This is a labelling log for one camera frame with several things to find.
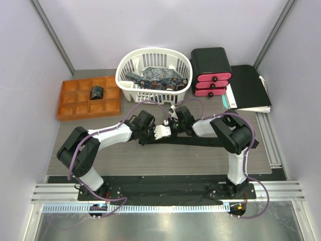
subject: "wooden table surface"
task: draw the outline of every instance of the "wooden table surface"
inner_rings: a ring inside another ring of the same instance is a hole
[[[115,70],[77,70],[74,79],[114,75]],[[191,90],[185,96],[193,98]],[[205,104],[205,116],[226,111],[221,96],[213,98],[199,97]],[[56,153],[74,128],[82,126],[85,129],[100,129],[120,122],[127,112],[135,105],[123,96],[121,100],[121,115],[72,120],[61,122],[54,145],[48,175],[67,175],[67,168],[58,161]],[[198,101],[184,103],[195,119],[201,115],[201,105]],[[164,120],[162,110],[152,104],[141,104],[133,114],[142,109],[147,110],[156,118],[156,124]],[[271,173],[270,164],[263,144],[262,136],[254,112],[238,111],[252,124],[256,139],[260,142],[252,149],[248,157],[248,172],[250,174]],[[227,174],[228,154],[224,148],[194,147],[183,145],[156,144],[141,146],[137,141],[120,143],[107,147],[98,152],[94,167],[100,175],[196,175],[196,174]]]

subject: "pink drawer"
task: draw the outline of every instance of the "pink drawer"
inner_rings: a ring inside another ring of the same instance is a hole
[[[198,82],[196,84],[197,89],[215,89],[215,88],[220,88],[220,87],[225,87],[226,85],[229,84],[228,80],[219,80],[216,82]]]
[[[214,95],[223,95],[225,94],[225,88],[216,88],[216,89],[196,89],[195,96],[208,96],[213,97]]]
[[[218,80],[228,80],[229,78],[231,78],[231,76],[232,76],[231,73],[202,74],[202,75],[199,75],[197,80],[199,82],[204,82],[204,81],[216,82]]]

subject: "lavender wall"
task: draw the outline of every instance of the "lavender wall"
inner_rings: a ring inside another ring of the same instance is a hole
[[[40,0],[75,69],[116,68],[130,51],[165,47],[189,56],[222,46],[253,64],[286,0]]]
[[[71,74],[26,0],[0,1],[0,56],[0,239],[16,241],[47,172]]]
[[[259,68],[290,178],[298,180],[320,236],[321,2],[297,1]]]

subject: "white laundry basket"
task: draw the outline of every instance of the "white laundry basket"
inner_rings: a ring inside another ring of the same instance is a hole
[[[187,86],[179,91],[144,89],[138,84],[126,81],[126,73],[132,72],[140,75],[148,67],[168,68],[180,73],[187,78]],[[127,54],[120,62],[116,71],[116,84],[121,88],[128,101],[131,98],[136,103],[142,100],[154,100],[159,104],[169,102],[176,104],[184,99],[186,91],[190,88],[193,78],[191,63],[188,58],[171,49],[165,48],[143,48]]]

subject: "orange sorting tray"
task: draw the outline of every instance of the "orange sorting tray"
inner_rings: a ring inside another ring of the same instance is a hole
[[[99,85],[103,99],[90,100],[90,90]],[[120,114],[120,89],[115,76],[63,81],[57,118],[61,121]]]

